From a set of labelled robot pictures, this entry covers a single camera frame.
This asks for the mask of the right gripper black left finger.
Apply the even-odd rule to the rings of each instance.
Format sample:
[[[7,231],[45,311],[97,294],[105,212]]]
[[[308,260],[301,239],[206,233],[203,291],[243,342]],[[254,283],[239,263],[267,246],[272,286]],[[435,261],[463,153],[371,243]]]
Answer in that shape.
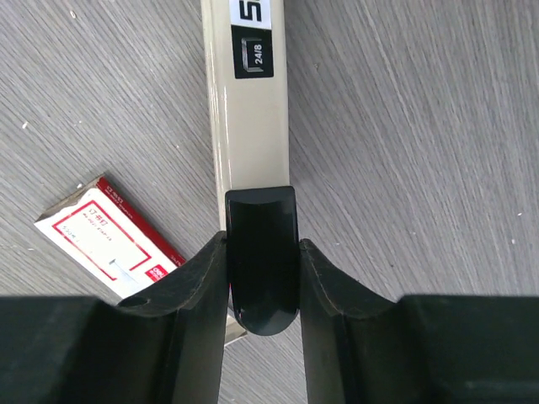
[[[226,334],[226,243],[116,306],[92,296],[1,300],[4,403],[215,403]]]

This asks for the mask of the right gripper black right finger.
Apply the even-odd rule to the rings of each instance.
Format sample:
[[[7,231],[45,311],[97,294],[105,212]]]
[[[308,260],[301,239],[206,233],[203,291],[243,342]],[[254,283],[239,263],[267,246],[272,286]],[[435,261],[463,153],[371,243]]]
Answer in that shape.
[[[300,244],[311,403],[535,403],[535,296],[405,295],[389,301]]]

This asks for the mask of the beige stapler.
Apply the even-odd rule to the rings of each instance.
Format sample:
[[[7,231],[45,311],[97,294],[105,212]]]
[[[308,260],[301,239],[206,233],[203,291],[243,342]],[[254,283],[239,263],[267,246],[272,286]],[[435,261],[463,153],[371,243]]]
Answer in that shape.
[[[247,332],[273,336],[299,311],[285,7],[281,1],[204,1],[201,13],[232,308]]]

